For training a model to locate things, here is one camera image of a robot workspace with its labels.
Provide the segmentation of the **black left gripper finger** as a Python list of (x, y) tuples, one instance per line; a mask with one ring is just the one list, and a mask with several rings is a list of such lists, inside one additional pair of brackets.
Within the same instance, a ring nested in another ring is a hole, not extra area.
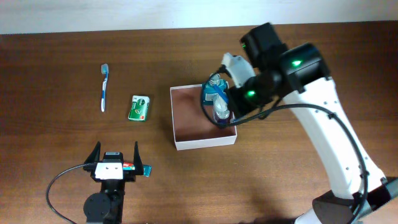
[(101, 143), (98, 141), (90, 155), (84, 161), (84, 164), (92, 164), (100, 160)]
[(144, 166), (141, 161), (140, 154), (139, 154), (139, 146), (138, 146), (137, 141), (134, 143), (133, 164), (134, 164), (134, 174), (135, 175), (144, 175)]

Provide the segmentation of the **green Dettol soap box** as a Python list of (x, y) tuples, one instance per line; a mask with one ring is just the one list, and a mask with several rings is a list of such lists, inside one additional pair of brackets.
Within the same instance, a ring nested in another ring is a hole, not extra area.
[(146, 121), (150, 98), (148, 96), (133, 95), (131, 109), (128, 114), (130, 121)]

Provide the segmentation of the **blue disposable razor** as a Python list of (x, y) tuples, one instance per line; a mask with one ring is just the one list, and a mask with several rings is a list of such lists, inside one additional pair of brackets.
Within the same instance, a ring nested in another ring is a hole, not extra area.
[(217, 92), (217, 94), (219, 94), (219, 96), (224, 100), (224, 102), (228, 104), (229, 99), (227, 94), (223, 90), (221, 90), (218, 85), (213, 85), (213, 89)]

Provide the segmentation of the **teal mouthwash bottle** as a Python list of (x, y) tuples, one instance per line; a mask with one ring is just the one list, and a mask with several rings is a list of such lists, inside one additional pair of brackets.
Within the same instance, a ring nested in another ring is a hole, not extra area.
[(214, 89), (217, 86), (222, 92), (228, 88), (228, 82), (220, 77), (220, 74), (211, 75), (207, 83), (202, 84), (203, 94), (201, 96), (204, 105), (212, 105), (218, 92)]

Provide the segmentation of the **purple pump soap bottle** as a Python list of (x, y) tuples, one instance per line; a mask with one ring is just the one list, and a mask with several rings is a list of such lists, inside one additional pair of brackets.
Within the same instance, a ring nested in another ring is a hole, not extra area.
[(228, 104), (220, 95), (213, 98), (213, 119), (220, 124), (228, 124), (231, 120)]

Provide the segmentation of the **blue white toothbrush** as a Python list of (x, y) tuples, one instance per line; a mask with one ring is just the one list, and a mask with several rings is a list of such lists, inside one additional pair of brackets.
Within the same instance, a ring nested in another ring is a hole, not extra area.
[(104, 113), (106, 108), (106, 86), (109, 76), (109, 66), (107, 63), (102, 64), (101, 73), (104, 75), (104, 80), (102, 82), (102, 94), (101, 94), (101, 111)]

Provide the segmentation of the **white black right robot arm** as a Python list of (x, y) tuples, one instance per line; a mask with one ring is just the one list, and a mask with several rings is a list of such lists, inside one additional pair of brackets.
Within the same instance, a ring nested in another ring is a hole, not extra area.
[(266, 104), (279, 99), (303, 126), (328, 176), (330, 190), (296, 223), (356, 223), (397, 198), (397, 179), (384, 175), (360, 143), (313, 44), (289, 49), (270, 23), (251, 29), (240, 43), (245, 57), (226, 53), (221, 61), (234, 81), (227, 96), (236, 124), (277, 111)]

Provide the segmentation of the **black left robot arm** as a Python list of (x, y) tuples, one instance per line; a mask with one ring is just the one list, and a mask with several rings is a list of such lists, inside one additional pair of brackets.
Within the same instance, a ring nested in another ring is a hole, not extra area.
[(100, 156), (101, 143), (98, 142), (86, 158), (83, 170), (101, 184), (98, 193), (90, 195), (83, 206), (87, 223), (121, 223), (125, 184), (135, 182), (136, 177), (144, 175), (144, 165), (139, 155), (138, 143), (134, 143), (133, 169), (124, 168), (121, 152), (106, 152)]

